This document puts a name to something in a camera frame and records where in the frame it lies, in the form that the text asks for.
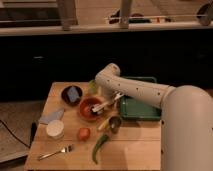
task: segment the cable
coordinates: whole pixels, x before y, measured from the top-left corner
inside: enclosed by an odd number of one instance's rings
[[[16,139],[18,140],[20,143],[22,143],[24,146],[26,146],[27,148],[30,148],[29,145],[27,145],[26,143],[24,143],[21,139],[19,139],[15,134],[13,134],[13,132],[7,127],[7,125],[2,121],[0,120],[0,122],[4,125],[4,127],[9,131],[9,133]]]

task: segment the white container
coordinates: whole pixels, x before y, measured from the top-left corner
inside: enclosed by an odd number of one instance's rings
[[[51,121],[46,127],[46,133],[53,139],[59,139],[64,135],[64,123],[60,120]]]

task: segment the metal cup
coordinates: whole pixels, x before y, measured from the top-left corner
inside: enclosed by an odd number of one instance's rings
[[[117,134],[119,131],[119,128],[121,126],[121,118],[118,116],[112,116],[109,119],[109,127],[113,134]]]

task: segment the dark wall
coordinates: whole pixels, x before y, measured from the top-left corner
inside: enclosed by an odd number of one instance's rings
[[[108,63],[122,75],[213,87],[213,30],[0,38],[0,100],[46,98],[53,81],[89,81]]]

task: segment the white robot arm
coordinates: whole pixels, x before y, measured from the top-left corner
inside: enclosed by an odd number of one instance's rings
[[[162,109],[161,170],[213,170],[213,100],[194,86],[168,85],[120,77],[115,64],[95,78],[105,98],[114,91]]]

